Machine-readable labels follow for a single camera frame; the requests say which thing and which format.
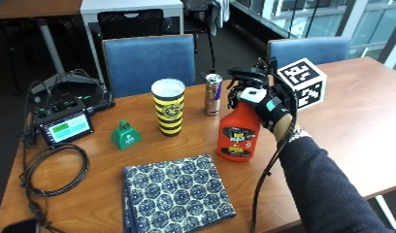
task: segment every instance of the red bull can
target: red bull can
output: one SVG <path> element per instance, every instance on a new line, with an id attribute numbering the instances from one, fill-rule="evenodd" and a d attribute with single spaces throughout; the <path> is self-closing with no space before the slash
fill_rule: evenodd
<path id="1" fill-rule="evenodd" d="M 207 75 L 204 111 L 208 115 L 212 115 L 212 116 L 220 113 L 222 83 L 223 83 L 223 77 L 220 75 L 218 74 Z"/>

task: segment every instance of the wooden table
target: wooden table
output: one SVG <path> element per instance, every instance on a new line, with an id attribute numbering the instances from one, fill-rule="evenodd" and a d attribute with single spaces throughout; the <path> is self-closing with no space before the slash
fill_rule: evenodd
<path id="1" fill-rule="evenodd" d="M 0 18 L 57 17 L 79 15 L 82 0 L 5 0 Z"/>
<path id="2" fill-rule="evenodd" d="M 47 50 L 54 61 L 57 75 L 45 81 L 47 86 L 53 86 L 58 81 L 58 75 L 66 72 L 63 62 L 59 57 L 51 30 L 46 17 L 77 16 L 81 14 L 82 0 L 5 0 L 0 3 L 0 19 L 33 17 L 39 25 Z M 94 83 L 98 80 L 89 80 L 77 74 L 67 77 L 70 82 Z M 33 92 L 43 90 L 43 85 L 37 86 Z"/>
<path id="3" fill-rule="evenodd" d="M 319 67 L 330 75 L 326 102 L 304 110 L 299 122 L 330 151 L 360 193 L 372 198 L 396 189 L 396 71 L 371 58 Z M 89 175 L 75 189 L 49 198 L 49 219 L 55 226 L 66 232 L 122 232 L 122 168 L 208 152 L 238 216 L 202 232 L 248 232 L 254 189 L 276 143 L 271 133 L 262 130 L 256 155 L 250 162 L 231 162 L 216 155 L 219 121 L 231 112 L 227 93 L 224 90 L 220 115 L 207 116 L 203 113 L 204 86 L 188 87 L 183 132 L 174 138 L 162 136 L 158 130 L 150 94 L 118 99 L 113 109 L 93 117 L 97 132 L 75 141 L 91 157 Z M 111 143 L 111 132 L 125 118 L 145 139 L 121 151 Z M 19 181 L 21 154 L 19 150 L 0 207 L 0 229 L 31 217 Z M 59 188 L 79 169 L 79 156 L 59 154 L 39 167 L 35 185 L 46 190 Z M 260 193 L 258 232 L 278 231 L 299 223 L 280 164 L 272 172 Z"/>

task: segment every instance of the blue patterned book cover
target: blue patterned book cover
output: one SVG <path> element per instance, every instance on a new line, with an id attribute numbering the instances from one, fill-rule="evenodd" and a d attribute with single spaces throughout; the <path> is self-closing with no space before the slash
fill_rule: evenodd
<path id="1" fill-rule="evenodd" d="M 210 154 L 123 169 L 123 232 L 194 232 L 236 215 Z"/>

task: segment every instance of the white box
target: white box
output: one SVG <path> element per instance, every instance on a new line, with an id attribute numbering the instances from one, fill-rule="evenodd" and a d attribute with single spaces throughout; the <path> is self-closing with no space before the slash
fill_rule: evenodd
<path id="1" fill-rule="evenodd" d="M 280 68 L 278 74 L 296 92 L 299 111 L 326 100 L 328 75 L 307 58 Z"/>

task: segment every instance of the green bell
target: green bell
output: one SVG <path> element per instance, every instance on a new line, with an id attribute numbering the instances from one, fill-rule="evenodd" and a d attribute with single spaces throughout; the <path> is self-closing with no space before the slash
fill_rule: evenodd
<path id="1" fill-rule="evenodd" d="M 119 127 L 111 133 L 111 141 L 117 144 L 121 150 L 126 150 L 139 141 L 143 137 L 135 128 L 130 125 L 129 121 L 123 119 L 119 123 Z"/>

